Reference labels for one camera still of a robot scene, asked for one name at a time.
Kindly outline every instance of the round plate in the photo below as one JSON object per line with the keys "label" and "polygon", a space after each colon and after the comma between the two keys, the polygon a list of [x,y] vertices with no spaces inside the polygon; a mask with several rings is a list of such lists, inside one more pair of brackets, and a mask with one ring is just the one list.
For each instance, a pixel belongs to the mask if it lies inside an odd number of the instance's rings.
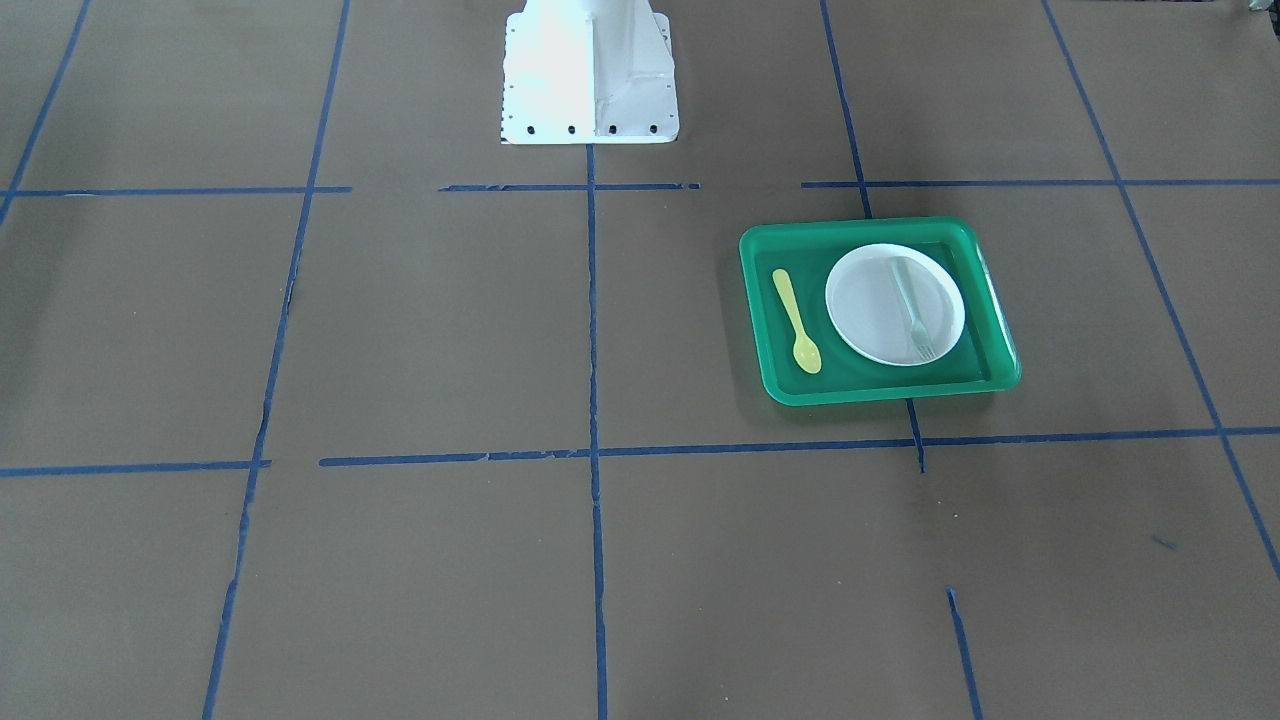
{"label": "round plate", "polygon": [[[893,266],[915,297],[933,359],[911,338],[906,300]],[[827,275],[827,313],[836,332],[859,355],[884,365],[924,365],[942,357],[964,332],[964,300],[950,274],[932,258],[901,245],[864,245],[840,259]]]}

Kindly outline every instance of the yellow spoon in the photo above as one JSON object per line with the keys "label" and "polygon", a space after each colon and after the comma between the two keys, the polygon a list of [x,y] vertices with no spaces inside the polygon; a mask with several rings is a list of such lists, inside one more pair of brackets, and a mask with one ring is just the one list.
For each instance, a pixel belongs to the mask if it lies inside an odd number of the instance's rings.
{"label": "yellow spoon", "polygon": [[800,309],[796,307],[796,293],[791,287],[791,275],[782,268],[773,270],[773,287],[778,288],[778,297],[782,299],[782,306],[787,309],[787,316],[791,318],[791,327],[796,331],[796,343],[791,347],[791,355],[795,356],[796,365],[800,365],[801,370],[810,375],[817,374],[822,369],[822,354],[804,332]]}

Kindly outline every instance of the tray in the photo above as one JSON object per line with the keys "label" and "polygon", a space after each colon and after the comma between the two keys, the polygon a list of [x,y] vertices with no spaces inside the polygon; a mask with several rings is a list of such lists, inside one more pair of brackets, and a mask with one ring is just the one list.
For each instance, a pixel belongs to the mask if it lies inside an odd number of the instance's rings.
{"label": "tray", "polygon": [[[827,274],[855,247],[892,242],[937,260],[960,286],[965,328],[951,352],[896,368],[845,345],[827,315]],[[808,406],[1009,389],[1023,366],[973,228],[956,218],[900,218],[756,225],[739,245],[764,389],[783,405]],[[805,331],[822,351],[810,375],[791,357],[795,334],[771,274],[791,274]]]}

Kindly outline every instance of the plastic fork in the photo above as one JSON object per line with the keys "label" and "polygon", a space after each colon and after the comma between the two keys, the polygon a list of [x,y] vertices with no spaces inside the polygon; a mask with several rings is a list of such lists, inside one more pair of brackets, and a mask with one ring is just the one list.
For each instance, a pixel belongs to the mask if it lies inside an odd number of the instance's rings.
{"label": "plastic fork", "polygon": [[920,319],[920,309],[915,304],[915,292],[911,290],[911,277],[906,269],[906,258],[893,258],[890,260],[890,265],[893,268],[893,281],[897,282],[897,295],[902,299],[902,305],[906,306],[908,320],[911,323],[911,345],[915,346],[915,352],[919,354],[920,360],[925,363],[937,360],[938,354],[933,351],[929,329],[924,327],[924,320]]}

